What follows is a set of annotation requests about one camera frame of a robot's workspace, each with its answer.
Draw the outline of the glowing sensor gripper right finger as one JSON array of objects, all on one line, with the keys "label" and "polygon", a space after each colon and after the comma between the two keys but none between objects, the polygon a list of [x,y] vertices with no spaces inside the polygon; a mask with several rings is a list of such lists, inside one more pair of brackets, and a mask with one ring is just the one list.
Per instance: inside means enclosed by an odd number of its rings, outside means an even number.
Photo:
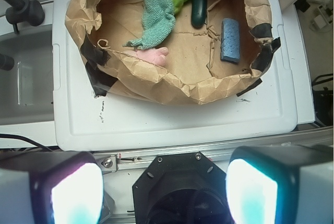
[{"label": "glowing sensor gripper right finger", "polygon": [[226,196],[236,223],[333,223],[333,148],[238,147]]}]

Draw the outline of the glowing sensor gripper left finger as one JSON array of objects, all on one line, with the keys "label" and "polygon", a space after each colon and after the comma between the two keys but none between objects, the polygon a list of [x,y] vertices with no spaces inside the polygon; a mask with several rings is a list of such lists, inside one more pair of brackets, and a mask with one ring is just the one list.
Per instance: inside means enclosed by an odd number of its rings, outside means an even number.
[{"label": "glowing sensor gripper left finger", "polygon": [[89,152],[1,154],[1,223],[98,223],[103,191]]}]

